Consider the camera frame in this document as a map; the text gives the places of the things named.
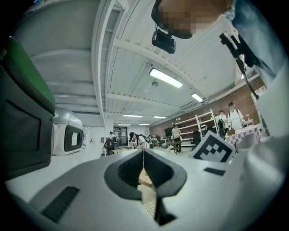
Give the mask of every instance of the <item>black chair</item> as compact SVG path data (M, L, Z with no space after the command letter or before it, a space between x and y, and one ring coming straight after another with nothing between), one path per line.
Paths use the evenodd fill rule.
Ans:
M196 146L200 143L200 132L196 131L193 133L193 139L190 139L191 144L193 144L192 151L196 148Z

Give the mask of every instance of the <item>pink and white tablecloth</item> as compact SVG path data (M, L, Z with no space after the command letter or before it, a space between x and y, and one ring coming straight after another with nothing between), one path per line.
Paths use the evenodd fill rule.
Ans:
M257 142L260 141L260 138L261 138L260 131L254 125L251 125L251 126L236 130L235 131L235 135L230 135L230 136L226 137L225 141L227 141L229 144L234 146L235 143L241 142L243 137L248 135L248 134L250 134L250 133L255 133Z

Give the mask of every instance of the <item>beige shirt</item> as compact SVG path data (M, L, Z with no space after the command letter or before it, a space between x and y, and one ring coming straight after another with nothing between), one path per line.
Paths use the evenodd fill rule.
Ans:
M172 129L172 138L176 139L176 138L180 138L181 136L181 130L177 127Z

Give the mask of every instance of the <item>fluorescent light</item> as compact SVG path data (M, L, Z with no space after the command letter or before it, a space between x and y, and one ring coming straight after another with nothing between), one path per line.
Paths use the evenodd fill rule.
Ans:
M142 115L123 115L124 117L143 117Z
M199 97L196 93L195 94L192 94L192 96L199 102L202 102L203 99L201 97Z
M163 72L160 72L159 70L156 70L155 68L152 68L152 70L149 73L151 76L160 79L162 81L165 81L177 88L180 88L182 86L182 83L180 83L179 81L176 81L175 79L173 79L172 77L166 75Z

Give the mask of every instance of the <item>brick wall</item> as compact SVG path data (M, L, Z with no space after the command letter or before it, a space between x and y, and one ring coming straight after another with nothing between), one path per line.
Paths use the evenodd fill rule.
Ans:
M264 83L261 80L261 78L259 77L259 78L256 78L255 80L251 81L251 85L252 85L254 90L257 90L260 87L264 86ZM252 97L251 97L251 91L247 85L239 88L238 90L234 91L233 93L231 93L231 94L229 94L229 95L227 95L227 96L225 96L225 97L223 97L223 98L221 98L215 102L212 102L208 105L203 106L202 108L199 108L195 111L192 111L192 112L189 112L189 113L186 113L186 114L180 116L181 121L188 120L192 117L195 117L195 115L202 115L206 112L209 112L210 109L212 109L214 111L216 116L219 114L220 110L225 111L225 115L228 116L228 113L229 113L228 103L229 102L233 102L236 105L235 108L239 109L241 111L245 120L247 120L246 115L249 114L249 118L254 120L254 124L260 123L254 102L253 102ZM209 119L210 119L210 116L203 117L202 121L209 120ZM155 126L152 126L149 128L149 133L150 133L150 135L165 136L164 130L168 127L171 127L172 123L175 123L174 119L163 122L163 123L155 125ZM193 125L193 124L196 124L196 120L181 124L181 126L185 127L185 126L189 126L189 125ZM207 125L208 125L208 127L212 127L212 126L214 126L214 122L212 121L212 122L208 123ZM194 127L190 127L187 129L182 129L182 133L190 132L190 131L194 131L194 130L198 130L198 127L194 126ZM191 137L191 134L182 135L182 137L185 139L185 138Z

